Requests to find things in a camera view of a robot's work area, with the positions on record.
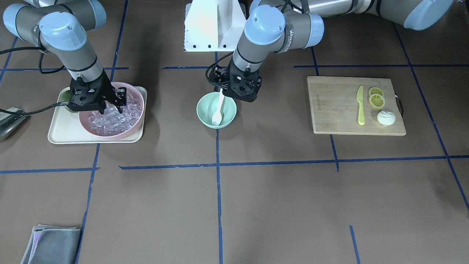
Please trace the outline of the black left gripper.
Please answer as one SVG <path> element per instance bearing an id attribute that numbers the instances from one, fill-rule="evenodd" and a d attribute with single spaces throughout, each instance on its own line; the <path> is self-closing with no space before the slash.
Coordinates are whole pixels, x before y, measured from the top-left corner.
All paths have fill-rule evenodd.
<path id="1" fill-rule="evenodd" d="M 262 85 L 260 70 L 251 72 L 250 70 L 240 70 L 231 61 L 226 69 L 215 65 L 211 69 L 211 83 L 215 86 L 215 91 L 222 90 L 223 95 L 245 101 L 253 102 L 258 97 L 259 89 Z"/>

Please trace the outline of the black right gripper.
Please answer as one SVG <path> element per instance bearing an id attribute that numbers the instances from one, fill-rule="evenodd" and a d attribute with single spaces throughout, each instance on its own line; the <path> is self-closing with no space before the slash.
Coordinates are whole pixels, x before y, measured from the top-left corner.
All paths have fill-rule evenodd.
<path id="1" fill-rule="evenodd" d="M 112 86 L 107 74 L 101 75 L 93 81 L 85 82 L 82 77 L 70 82 L 70 100 L 68 107 L 76 112 L 99 111 L 104 115 L 107 102 L 114 105 L 122 114 L 123 107 L 127 105 L 127 88 Z"/>

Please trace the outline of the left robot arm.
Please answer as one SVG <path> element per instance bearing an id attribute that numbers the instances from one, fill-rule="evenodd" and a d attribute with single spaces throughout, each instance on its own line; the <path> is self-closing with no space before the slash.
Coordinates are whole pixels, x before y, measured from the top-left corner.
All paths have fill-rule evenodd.
<path id="1" fill-rule="evenodd" d="M 268 54 L 317 45 L 325 18 L 369 13 L 412 30 L 424 30 L 449 10 L 451 0 L 255 0 L 224 70 L 214 63 L 206 79 L 224 96 L 253 102 L 262 85 L 259 69 Z"/>

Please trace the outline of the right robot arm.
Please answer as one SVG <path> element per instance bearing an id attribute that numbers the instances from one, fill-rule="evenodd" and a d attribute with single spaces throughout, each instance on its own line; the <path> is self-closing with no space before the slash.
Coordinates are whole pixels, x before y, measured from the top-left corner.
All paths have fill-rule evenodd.
<path id="1" fill-rule="evenodd" d="M 74 112 L 103 114 L 108 104 L 122 112 L 127 104 L 127 89 L 112 86 L 87 37 L 87 31 L 106 21 L 97 0 L 59 0 L 42 7 L 12 4 L 3 13 L 4 25 L 13 35 L 60 59 L 72 78 L 67 106 Z"/>

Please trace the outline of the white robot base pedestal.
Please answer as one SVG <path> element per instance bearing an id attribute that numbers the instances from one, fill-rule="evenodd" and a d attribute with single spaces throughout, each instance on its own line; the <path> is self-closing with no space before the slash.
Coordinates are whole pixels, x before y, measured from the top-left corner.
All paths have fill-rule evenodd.
<path id="1" fill-rule="evenodd" d="M 241 0 L 193 0 L 185 6 L 186 52 L 233 52 L 244 31 Z"/>

